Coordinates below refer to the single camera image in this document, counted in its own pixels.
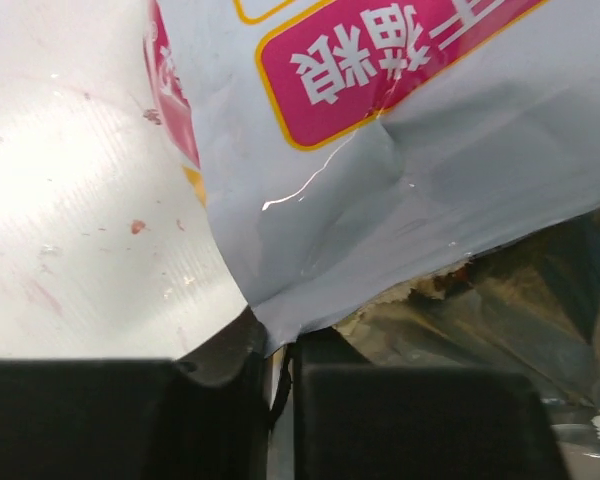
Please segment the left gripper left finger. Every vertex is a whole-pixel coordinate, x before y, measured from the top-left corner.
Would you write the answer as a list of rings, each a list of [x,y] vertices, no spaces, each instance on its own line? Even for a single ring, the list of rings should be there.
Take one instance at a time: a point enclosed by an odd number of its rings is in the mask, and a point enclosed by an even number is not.
[[[262,479],[265,331],[177,359],[0,360],[0,479]]]

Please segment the pet food bag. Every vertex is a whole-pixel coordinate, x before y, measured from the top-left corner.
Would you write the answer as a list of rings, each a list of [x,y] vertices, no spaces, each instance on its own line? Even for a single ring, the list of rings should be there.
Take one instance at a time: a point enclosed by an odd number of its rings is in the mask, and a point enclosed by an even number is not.
[[[269,352],[524,373],[600,454],[600,1],[151,1],[143,50]]]

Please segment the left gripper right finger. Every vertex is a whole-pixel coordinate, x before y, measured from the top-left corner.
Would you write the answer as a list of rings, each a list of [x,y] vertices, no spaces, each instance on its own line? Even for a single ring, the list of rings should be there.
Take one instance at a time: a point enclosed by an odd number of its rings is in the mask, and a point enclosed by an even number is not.
[[[524,376],[377,366],[335,330],[292,347],[298,479],[566,479]]]

